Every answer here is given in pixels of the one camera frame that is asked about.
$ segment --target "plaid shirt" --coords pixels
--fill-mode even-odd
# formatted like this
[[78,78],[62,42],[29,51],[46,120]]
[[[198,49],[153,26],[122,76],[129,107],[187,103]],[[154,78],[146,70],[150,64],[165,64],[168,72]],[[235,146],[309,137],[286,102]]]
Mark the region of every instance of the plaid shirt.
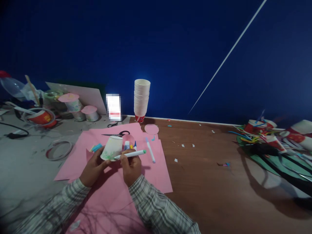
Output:
[[[15,233],[60,233],[89,191],[80,179],[75,180],[26,218]],[[197,223],[143,175],[129,191],[142,222],[153,233],[200,233]]]

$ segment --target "black scissors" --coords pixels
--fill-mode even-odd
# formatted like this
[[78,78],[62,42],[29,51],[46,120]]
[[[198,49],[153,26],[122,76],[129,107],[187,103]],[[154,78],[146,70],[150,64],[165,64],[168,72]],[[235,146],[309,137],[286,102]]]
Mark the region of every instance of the black scissors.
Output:
[[120,132],[119,134],[102,134],[104,136],[118,136],[118,137],[123,137],[124,135],[129,135],[130,132],[129,131],[122,131]]
[[113,126],[116,126],[118,124],[118,121],[117,121],[117,123],[115,123],[115,124],[109,124],[109,125],[107,125],[107,127],[113,127]]

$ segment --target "blue paper piece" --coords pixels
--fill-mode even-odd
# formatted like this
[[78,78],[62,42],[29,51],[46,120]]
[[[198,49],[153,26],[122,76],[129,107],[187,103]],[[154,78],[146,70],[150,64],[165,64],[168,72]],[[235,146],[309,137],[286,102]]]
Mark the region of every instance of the blue paper piece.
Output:
[[92,151],[96,152],[99,148],[103,147],[102,144],[98,144],[95,147],[93,147]]

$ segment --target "white line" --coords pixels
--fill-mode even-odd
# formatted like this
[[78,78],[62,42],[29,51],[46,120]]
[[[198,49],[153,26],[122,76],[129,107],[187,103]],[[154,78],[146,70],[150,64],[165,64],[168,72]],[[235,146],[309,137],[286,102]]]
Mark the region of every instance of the white line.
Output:
[[244,33],[246,32],[247,28],[250,26],[250,24],[252,23],[252,21],[254,20],[254,18],[257,16],[257,14],[259,13],[259,11],[261,10],[261,8],[263,7],[263,5],[266,3],[266,0],[264,0],[261,4],[261,6],[258,8],[258,10],[256,11],[256,13],[254,14],[254,16],[252,17],[252,19],[249,21],[248,25],[246,26],[246,28],[244,29],[244,31],[241,33],[240,37],[237,39],[237,41],[235,42],[235,44],[233,45],[232,49],[230,50],[230,52],[227,54],[227,56],[225,57],[225,59],[223,60],[223,62],[221,63],[220,67],[218,68],[218,70],[215,72],[214,76],[211,78],[211,80],[209,81],[209,83],[207,84],[206,88],[204,89],[204,91],[201,93],[201,95],[199,96],[199,98],[197,99],[197,101],[195,102],[194,106],[196,105],[196,103],[198,102],[198,100],[201,98],[202,94],[205,92],[205,90],[207,89],[208,85],[212,82],[212,80],[214,79],[215,75],[218,73],[218,71],[220,70],[220,68],[222,67],[222,65],[224,64],[224,62],[227,60],[228,56],[231,54],[231,52],[233,51],[233,49],[235,48],[235,46],[237,45],[237,43],[240,41],[241,37],[244,35]]

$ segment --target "pink paper circle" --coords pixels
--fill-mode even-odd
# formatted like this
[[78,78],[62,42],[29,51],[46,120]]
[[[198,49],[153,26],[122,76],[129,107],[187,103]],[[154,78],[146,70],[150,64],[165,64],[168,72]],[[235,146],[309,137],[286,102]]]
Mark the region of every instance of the pink paper circle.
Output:
[[145,125],[144,129],[148,134],[151,134],[151,135],[155,135],[159,132],[159,128],[154,124],[147,124]]
[[98,109],[95,106],[85,106],[81,112],[84,114],[92,114],[96,112]]
[[79,98],[78,94],[67,93],[59,97],[60,102],[72,102]]

